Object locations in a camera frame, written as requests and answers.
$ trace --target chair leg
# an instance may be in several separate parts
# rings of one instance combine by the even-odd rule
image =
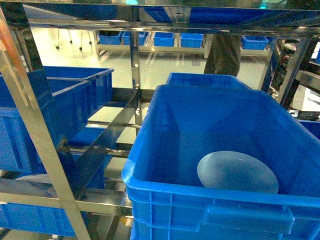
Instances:
[[[72,38],[71,38],[71,34],[70,34],[70,30],[69,30],[69,29],[68,29],[68,34],[69,34],[69,38],[70,38],[69,43],[71,43],[71,44],[72,44]]]
[[[91,37],[90,37],[90,32],[86,31],[88,33],[88,37],[89,37],[89,44],[92,45],[92,41],[91,41]]]
[[[79,47],[80,51],[82,51],[82,38],[83,38],[83,30],[81,30],[81,46]]]
[[[59,49],[59,35],[60,35],[60,29],[58,28],[58,36],[57,36],[57,40],[56,40],[56,49]]]

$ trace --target stainless steel shelf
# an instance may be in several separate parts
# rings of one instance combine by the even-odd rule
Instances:
[[[305,5],[305,10],[312,11],[304,12],[301,7],[284,4],[284,1],[273,2],[271,0],[136,0],[135,4],[128,4],[126,0],[46,0],[45,2],[43,0],[0,0],[0,70],[52,182],[52,185],[30,184],[29,182],[0,179],[0,201],[27,205],[37,204],[39,206],[64,209],[79,240],[96,239],[86,228],[81,211],[117,216],[112,221],[115,225],[119,223],[119,217],[131,216],[132,206],[124,191],[86,189],[85,186],[96,166],[101,163],[103,156],[119,154],[124,157],[128,154],[130,146],[118,144],[118,147],[123,147],[123,149],[118,149],[120,150],[118,152],[112,149],[125,127],[132,127],[137,132],[139,131],[139,126],[142,123],[141,109],[143,101],[150,100],[153,93],[151,90],[141,90],[139,52],[181,53],[182,51],[183,53],[206,55],[206,50],[210,45],[206,41],[204,48],[181,48],[179,47],[179,42],[176,41],[175,47],[172,48],[155,47],[151,43],[146,46],[139,46],[138,32],[219,33],[300,38],[296,54],[288,67],[287,78],[283,86],[284,92],[280,92],[283,97],[278,98],[283,104],[299,68],[308,58],[308,53],[312,51],[312,48],[314,49],[314,43],[317,37],[320,36],[320,28],[313,26],[319,20],[320,7],[314,1],[314,4]],[[118,14],[116,18],[111,20],[66,18],[63,16],[56,16],[50,19],[44,16],[42,18],[33,17],[27,19],[22,3],[112,5],[117,7]],[[156,22],[144,12],[143,7],[146,6],[164,7],[171,22]],[[195,7],[246,8],[253,11],[261,11],[261,9],[294,10],[294,12],[281,12],[279,15],[262,20],[255,19],[254,21],[237,25],[215,24],[214,22],[205,24],[190,23],[192,22],[190,21],[192,8]],[[303,23],[302,25],[296,23],[297,21],[289,21],[286,24],[279,22],[282,19],[290,18],[294,13],[302,15],[302,17],[305,14],[306,17],[300,21]],[[58,121],[57,123],[60,126],[59,129],[52,130],[48,127],[52,120],[51,116],[42,112],[41,102],[39,101],[43,92],[37,91],[37,86],[33,81],[30,81],[27,75],[27,73],[43,69],[30,25],[90,31],[133,32],[130,37],[130,46],[97,44],[98,51],[130,51],[133,85],[132,89],[114,89],[114,96],[117,100],[125,100],[129,103],[112,122],[105,124],[108,125],[105,132],[91,147],[81,149],[84,154],[79,164],[72,169],[74,170],[73,172],[66,171],[67,168],[63,166],[66,163],[72,164],[74,162],[70,154],[71,149],[68,145],[68,140],[62,137],[59,142],[56,142],[53,141],[52,137],[63,133],[61,122]],[[274,42],[270,45],[270,50],[242,50],[241,54],[268,57],[271,63],[271,56],[276,54],[277,51],[274,47]],[[21,57],[26,60],[27,66],[24,65]],[[264,73],[267,72],[270,66],[271,64],[266,67]],[[311,77],[313,84],[316,78]],[[270,85],[270,82],[264,76],[260,83],[263,90]],[[42,87],[49,89],[45,75]],[[53,104],[50,108],[50,113],[52,114],[55,111],[56,107]],[[135,124],[128,125],[132,116],[135,116]],[[108,238],[112,238],[113,235],[114,233],[111,229]]]
[[[1,0],[0,2],[9,3],[40,3],[43,0]],[[46,0],[48,4],[97,4],[97,5],[122,5],[122,6],[161,6],[161,7],[207,7],[207,8],[247,8],[247,9],[271,9],[271,10],[300,10],[297,4],[286,4],[286,1],[274,0],[237,0],[237,1],[198,1],[198,0]],[[316,1],[306,4],[306,10],[320,10]]]
[[[101,51],[130,51],[130,46],[128,45],[107,45],[107,44],[97,44],[96,48],[99,52]],[[183,54],[195,54],[204,55],[205,48],[193,48],[193,47],[165,47],[165,46],[140,46],[140,52],[148,53],[183,53]],[[241,49],[242,56],[248,57],[262,57],[266,58],[269,56],[269,50],[250,50]]]

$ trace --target blue plastic crate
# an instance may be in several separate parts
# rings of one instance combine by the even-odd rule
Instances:
[[[116,36],[105,36],[99,35],[100,44],[107,44],[107,45],[120,45],[122,41],[122,35],[124,34],[123,31],[119,32]]]
[[[72,156],[77,161],[81,153],[73,152]],[[105,188],[104,173],[111,158],[112,156],[108,155],[104,159],[102,165],[88,184],[88,188]],[[82,212],[82,216],[86,222],[87,213]],[[54,207],[16,203],[0,204],[0,227],[67,237],[75,236],[75,232],[65,211]]]
[[[173,47],[175,45],[175,35],[172,32],[156,32],[154,35],[154,45]]]
[[[44,66],[48,79],[86,80],[90,83],[87,92],[88,115],[91,116],[110,102],[113,96],[112,68]]]
[[[318,121],[308,121],[299,120],[299,122],[308,129],[313,135],[320,139],[320,122]]]
[[[139,32],[139,45],[143,46],[145,45],[146,38],[148,36],[148,32]],[[122,35],[123,44],[124,45],[130,45],[130,32],[126,31]]]
[[[255,18],[262,18],[270,12],[265,9],[193,7],[189,22],[191,24],[236,25]]]
[[[242,36],[241,42],[243,49],[264,50],[269,41],[265,36]]]
[[[320,64],[320,51],[318,52],[318,55],[316,56],[315,63]]]
[[[49,80],[53,99],[61,116],[62,128],[68,138],[76,135],[88,124],[88,81]],[[38,168],[36,150],[24,122],[16,108],[9,89],[0,75],[0,169],[22,173],[33,173]],[[53,102],[44,105],[45,114]],[[58,128],[52,119],[49,128]]]
[[[159,23],[171,23],[171,20],[162,6],[144,6],[143,10]]]
[[[278,194],[205,188],[216,151],[264,162]],[[159,86],[122,172],[139,240],[318,240],[320,141],[268,94]]]
[[[201,48],[204,35],[200,33],[181,33],[181,47]]]
[[[247,89],[250,88],[234,76],[219,74],[196,73],[170,73],[166,85],[195,86],[222,89]]]
[[[28,3],[28,5],[84,20],[113,20],[118,13],[115,5],[52,3]]]

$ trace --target white plate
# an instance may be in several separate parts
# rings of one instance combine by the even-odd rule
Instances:
[[[262,161],[236,151],[216,151],[204,156],[197,167],[207,188],[277,194],[276,175]]]

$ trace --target dark pants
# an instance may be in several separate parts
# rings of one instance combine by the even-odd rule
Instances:
[[[205,64],[205,74],[237,76],[240,69],[241,36],[213,35],[210,53]]]

